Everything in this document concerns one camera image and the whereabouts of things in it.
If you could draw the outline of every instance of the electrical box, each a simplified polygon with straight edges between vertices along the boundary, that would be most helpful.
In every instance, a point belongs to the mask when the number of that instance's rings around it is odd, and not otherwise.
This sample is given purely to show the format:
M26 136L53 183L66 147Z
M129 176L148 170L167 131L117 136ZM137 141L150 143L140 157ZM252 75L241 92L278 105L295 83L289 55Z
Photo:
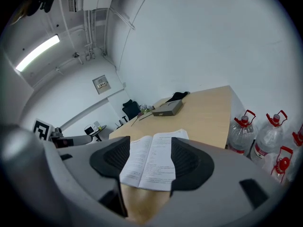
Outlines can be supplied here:
M110 89L110 85L109 85L105 75L98 77L96 79L93 79L93 83L95 85L95 88L96 88L98 94L101 94Z

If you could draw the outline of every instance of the light fixture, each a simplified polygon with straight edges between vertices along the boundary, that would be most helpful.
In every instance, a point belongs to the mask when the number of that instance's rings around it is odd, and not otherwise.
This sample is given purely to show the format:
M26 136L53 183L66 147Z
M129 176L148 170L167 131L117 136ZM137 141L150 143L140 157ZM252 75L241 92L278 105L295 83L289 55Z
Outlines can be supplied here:
M30 54L26 56L22 60L22 62L19 63L19 65L16 67L18 71L23 71L26 66L29 65L37 56L42 54L44 51L46 51L48 48L52 47L54 44L57 44L59 42L58 35L54 35L47 41L43 42L41 45L39 45L37 48L35 48Z

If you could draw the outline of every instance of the red bottle cap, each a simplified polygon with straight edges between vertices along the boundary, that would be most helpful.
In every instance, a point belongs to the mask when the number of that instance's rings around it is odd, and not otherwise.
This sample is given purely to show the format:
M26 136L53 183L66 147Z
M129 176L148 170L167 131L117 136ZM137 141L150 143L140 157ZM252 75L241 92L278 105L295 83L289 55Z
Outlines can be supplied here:
M241 122L242 122L243 124L247 124L247 123L248 123L248 116L246 116L246 115L242 116L242 117L241 117Z
M273 117L273 122L275 124L279 124L279 122L280 122L280 115L275 114L274 117Z
M279 169L284 172L290 164L290 160L287 157L284 157L282 160L279 161Z

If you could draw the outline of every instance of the small box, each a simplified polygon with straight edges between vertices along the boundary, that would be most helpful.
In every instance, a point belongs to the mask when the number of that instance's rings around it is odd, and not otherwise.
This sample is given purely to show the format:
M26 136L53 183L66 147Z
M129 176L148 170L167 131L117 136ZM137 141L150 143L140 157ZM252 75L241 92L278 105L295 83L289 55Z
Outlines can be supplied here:
M153 116L174 116L177 114L182 105L182 100L164 103L160 107L153 110L152 114Z

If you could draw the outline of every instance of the desk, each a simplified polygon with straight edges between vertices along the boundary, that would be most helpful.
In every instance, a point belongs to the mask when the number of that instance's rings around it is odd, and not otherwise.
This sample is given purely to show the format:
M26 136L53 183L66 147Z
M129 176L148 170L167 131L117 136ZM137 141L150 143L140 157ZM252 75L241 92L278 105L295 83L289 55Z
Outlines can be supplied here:
M168 99L164 98L154 106L159 107ZM132 141L145 135L184 129L190 140L224 148L231 117L230 87L194 92L183 98L182 102L183 106L175 116L149 116L134 124L136 118L133 118L111 133L109 138L130 136ZM169 200L169 192L144 190L123 184L121 191L129 219L138 224L152 218Z

